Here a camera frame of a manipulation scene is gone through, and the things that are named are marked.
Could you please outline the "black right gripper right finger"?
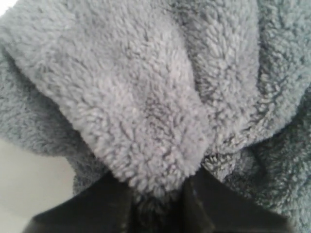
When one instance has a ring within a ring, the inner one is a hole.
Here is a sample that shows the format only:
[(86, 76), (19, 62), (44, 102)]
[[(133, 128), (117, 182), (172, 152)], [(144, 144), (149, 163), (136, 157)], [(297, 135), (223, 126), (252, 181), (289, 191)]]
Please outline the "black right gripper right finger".
[(291, 233), (287, 218), (232, 191), (204, 168), (183, 185), (185, 233)]

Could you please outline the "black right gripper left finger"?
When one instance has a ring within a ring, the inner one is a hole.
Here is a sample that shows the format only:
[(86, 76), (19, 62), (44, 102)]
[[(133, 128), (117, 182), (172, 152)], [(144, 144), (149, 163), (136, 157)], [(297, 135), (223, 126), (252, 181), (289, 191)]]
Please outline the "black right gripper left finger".
[(25, 233), (128, 233), (131, 189), (105, 176), (72, 199), (30, 220)]

